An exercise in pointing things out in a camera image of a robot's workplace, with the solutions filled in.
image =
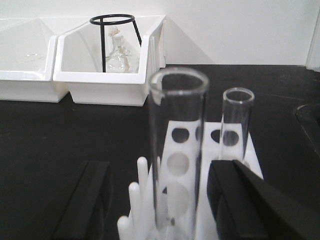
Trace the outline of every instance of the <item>white plastic peg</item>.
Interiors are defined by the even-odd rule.
[[[132,222],[127,216],[121,216],[117,222],[118,233],[120,240],[132,240],[134,228]]]
[[[129,200],[130,200],[133,226],[136,226],[139,220],[140,203],[141,203],[140,187],[137,182],[132,182],[129,185]]]
[[[141,156],[136,161],[137,169],[138,169],[138,180],[140,187],[140,197],[141,199],[144,197],[146,191],[146,185],[148,180],[148,162],[144,156]]]

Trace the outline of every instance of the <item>black countertop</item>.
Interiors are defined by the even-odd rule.
[[[320,214],[320,158],[296,119],[320,102],[320,73],[303,66],[189,65],[210,78],[208,122],[221,120],[222,93],[255,93],[250,133],[265,181]],[[105,239],[130,211],[136,160],[150,156],[148,106],[0,101],[0,239],[32,220],[82,161],[110,161],[113,196]]]

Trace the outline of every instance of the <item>sink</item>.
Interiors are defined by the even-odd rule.
[[[320,103],[299,106],[295,115],[320,156]]]

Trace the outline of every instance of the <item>white test tube rack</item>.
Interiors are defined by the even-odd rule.
[[[171,130],[175,128],[175,125],[181,126],[181,123],[171,122],[169,124],[165,141],[170,141],[168,138],[172,138]],[[220,145],[214,141],[212,133],[220,130],[220,127],[221,123],[219,122],[204,124],[195,240],[218,240],[216,223],[207,197],[207,180],[211,161],[219,158]],[[232,148],[236,150],[238,145],[230,146],[230,150],[232,151]],[[244,161],[256,175],[263,179],[250,134],[248,135]],[[137,160],[138,183],[132,182],[128,187],[131,211],[129,216],[121,216],[117,222],[120,240],[145,240],[149,233],[155,229],[151,168],[148,173],[147,159],[143,156],[139,157]]]

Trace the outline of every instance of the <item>white plastic bin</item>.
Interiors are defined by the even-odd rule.
[[[58,39],[53,81],[65,82],[75,103],[142,106],[148,95],[146,81],[166,66],[165,16],[135,17],[142,45],[131,23],[117,25],[125,45],[139,56],[137,73],[102,72],[100,27],[87,23]],[[105,27],[106,56],[112,50]]]
[[[87,21],[0,19],[0,100],[59,102],[69,90],[65,83],[53,82],[58,36]]]

